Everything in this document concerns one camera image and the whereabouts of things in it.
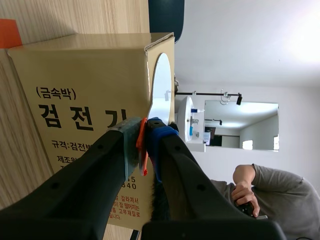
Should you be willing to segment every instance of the wood grain surface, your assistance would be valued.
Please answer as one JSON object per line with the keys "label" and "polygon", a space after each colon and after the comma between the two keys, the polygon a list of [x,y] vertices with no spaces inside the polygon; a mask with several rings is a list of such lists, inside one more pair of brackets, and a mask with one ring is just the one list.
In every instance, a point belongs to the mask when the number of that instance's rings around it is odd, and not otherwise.
{"label": "wood grain surface", "polygon": [[[22,43],[75,33],[148,33],[148,0],[0,0],[0,19],[15,19]],[[0,49],[0,209],[52,174],[19,78]],[[131,229],[108,225],[103,239],[127,240]]]}

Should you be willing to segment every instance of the blue clamp part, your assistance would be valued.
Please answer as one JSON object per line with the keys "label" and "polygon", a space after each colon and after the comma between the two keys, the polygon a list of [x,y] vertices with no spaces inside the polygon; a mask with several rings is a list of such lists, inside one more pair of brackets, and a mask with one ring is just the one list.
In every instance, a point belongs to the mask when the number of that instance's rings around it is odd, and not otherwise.
{"label": "blue clamp part", "polygon": [[[154,117],[151,118],[152,120],[159,120],[159,122],[162,122],[161,119]],[[174,130],[170,126],[162,126],[162,127],[156,127],[152,129],[152,131],[146,131],[145,136],[145,145],[146,150],[148,152],[148,155],[152,161],[153,168],[155,171],[156,179],[162,183],[161,180],[161,167],[159,163],[159,142],[160,139],[166,136],[170,135],[179,135],[178,131]]]}

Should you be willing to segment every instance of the white ceiling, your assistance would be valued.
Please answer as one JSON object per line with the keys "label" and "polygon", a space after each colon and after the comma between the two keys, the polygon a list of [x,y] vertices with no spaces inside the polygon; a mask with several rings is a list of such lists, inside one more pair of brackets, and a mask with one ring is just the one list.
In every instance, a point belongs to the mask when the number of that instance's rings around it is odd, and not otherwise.
{"label": "white ceiling", "polygon": [[320,0],[186,0],[184,84],[320,86]]}
{"label": "white ceiling", "polygon": [[206,127],[220,129],[243,129],[262,120],[278,114],[277,103],[242,102],[237,105],[231,101],[227,105],[221,105],[219,101],[205,101],[204,119],[222,120],[205,121]]}

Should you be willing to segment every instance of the orange clamp pad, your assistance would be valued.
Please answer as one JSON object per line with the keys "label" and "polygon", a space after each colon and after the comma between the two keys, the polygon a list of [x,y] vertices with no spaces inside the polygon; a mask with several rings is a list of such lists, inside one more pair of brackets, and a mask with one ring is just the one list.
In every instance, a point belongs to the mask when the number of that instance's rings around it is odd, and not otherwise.
{"label": "orange clamp pad", "polygon": [[139,152],[139,169],[140,169],[140,174],[142,176],[145,176],[148,173],[148,170],[147,170],[148,153],[147,153],[146,144],[145,144],[145,132],[146,132],[147,121],[148,120],[146,117],[141,120],[139,136],[135,144]]}

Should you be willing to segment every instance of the orange object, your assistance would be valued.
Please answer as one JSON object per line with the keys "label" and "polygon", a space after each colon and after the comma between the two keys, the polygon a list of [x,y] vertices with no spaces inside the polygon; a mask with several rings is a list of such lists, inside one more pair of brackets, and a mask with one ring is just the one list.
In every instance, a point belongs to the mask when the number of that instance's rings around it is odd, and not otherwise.
{"label": "orange object", "polygon": [[148,174],[148,170],[147,170],[148,153],[147,153],[146,144],[145,144],[145,131],[146,131],[147,121],[148,120],[146,117],[141,120],[139,136],[135,144],[135,147],[138,148],[138,152],[139,152],[139,169],[140,169],[140,174],[142,176],[145,176]]}
{"label": "orange object", "polygon": [[0,18],[0,49],[10,49],[21,45],[16,20]]}

